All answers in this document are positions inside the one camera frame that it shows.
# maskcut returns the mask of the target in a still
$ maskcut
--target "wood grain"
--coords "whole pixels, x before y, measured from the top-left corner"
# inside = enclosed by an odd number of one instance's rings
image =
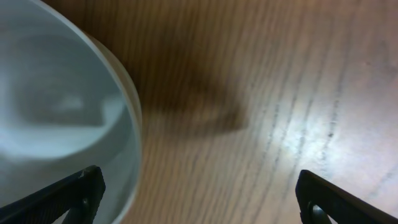
[[[300,223],[310,169],[398,217],[395,0],[46,0],[128,69],[125,223]]]

